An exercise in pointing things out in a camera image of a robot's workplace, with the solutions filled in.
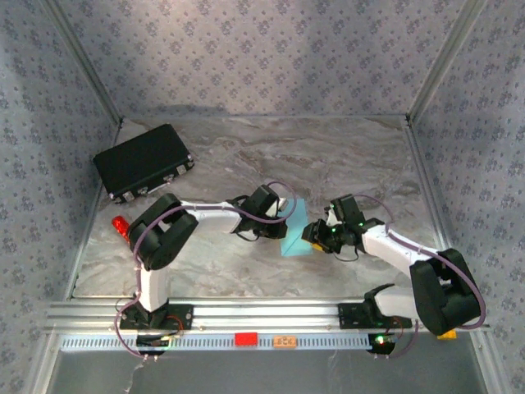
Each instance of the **blue cloth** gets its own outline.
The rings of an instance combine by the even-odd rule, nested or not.
[[[290,201],[280,216],[287,215],[292,206],[293,202]],[[304,199],[297,199],[295,211],[292,213],[292,216],[286,219],[286,225],[288,226],[288,231],[286,232],[286,237],[281,239],[281,256],[291,257],[311,254],[312,246],[309,242],[301,239],[303,230],[308,225],[308,214]]]

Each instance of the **marble surface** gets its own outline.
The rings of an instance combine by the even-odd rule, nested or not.
[[[125,121],[118,142],[162,123]],[[310,221],[323,217],[330,199],[366,193],[392,209],[396,231],[435,245],[400,119],[260,117],[170,123],[194,155],[194,169],[130,204],[101,198],[81,260],[76,297],[133,292],[132,255],[111,220],[123,215],[133,221],[168,191],[180,199],[210,203],[250,194],[270,180],[285,181],[305,198]],[[367,218],[387,219],[378,204],[359,201]],[[350,248],[341,253],[343,258],[353,256]],[[174,297],[361,296],[387,282],[409,285],[399,271],[368,255],[352,263],[317,251],[285,258],[279,241],[248,243],[220,233],[191,237],[170,268]]]

